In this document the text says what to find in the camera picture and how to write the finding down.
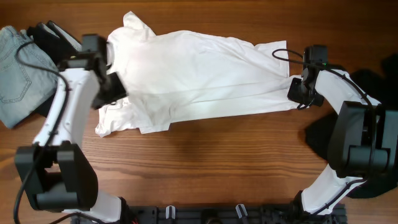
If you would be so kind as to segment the white t-shirt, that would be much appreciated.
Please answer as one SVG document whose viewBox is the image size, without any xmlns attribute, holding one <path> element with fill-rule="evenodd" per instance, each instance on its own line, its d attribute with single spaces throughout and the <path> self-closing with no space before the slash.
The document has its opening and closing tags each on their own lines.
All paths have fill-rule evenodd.
<svg viewBox="0 0 398 224">
<path fill-rule="evenodd" d="M 134 13 L 112 31 L 116 72 L 127 97 L 99 110 L 97 135 L 138 129 L 166 131 L 172 123 L 287 111 L 292 81 L 286 41 L 254 45 L 234 37 L 180 30 L 156 35 Z"/>
</svg>

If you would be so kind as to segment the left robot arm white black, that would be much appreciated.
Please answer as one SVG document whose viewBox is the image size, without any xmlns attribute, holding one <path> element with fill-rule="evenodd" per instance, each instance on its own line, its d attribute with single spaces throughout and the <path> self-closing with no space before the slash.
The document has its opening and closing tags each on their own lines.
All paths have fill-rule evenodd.
<svg viewBox="0 0 398 224">
<path fill-rule="evenodd" d="M 31 146 L 19 147 L 14 159 L 22 181 L 13 218 L 26 194 L 34 210 L 64 212 L 96 223 L 131 223 L 126 201 L 99 190 L 97 175 L 81 150 L 90 109 L 110 103 L 121 86 L 107 75 L 104 59 L 69 59 L 60 64 L 58 87 L 45 123 Z"/>
</svg>

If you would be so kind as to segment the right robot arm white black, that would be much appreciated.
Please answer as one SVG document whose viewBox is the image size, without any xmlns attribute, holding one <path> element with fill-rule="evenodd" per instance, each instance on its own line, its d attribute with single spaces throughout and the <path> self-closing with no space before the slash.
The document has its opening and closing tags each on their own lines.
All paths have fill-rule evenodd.
<svg viewBox="0 0 398 224">
<path fill-rule="evenodd" d="M 315 90 L 338 115 L 323 172 L 300 191 L 289 217 L 328 215 L 352 190 L 397 166 L 397 111 L 368 98 L 342 70 L 322 70 Z"/>
</svg>

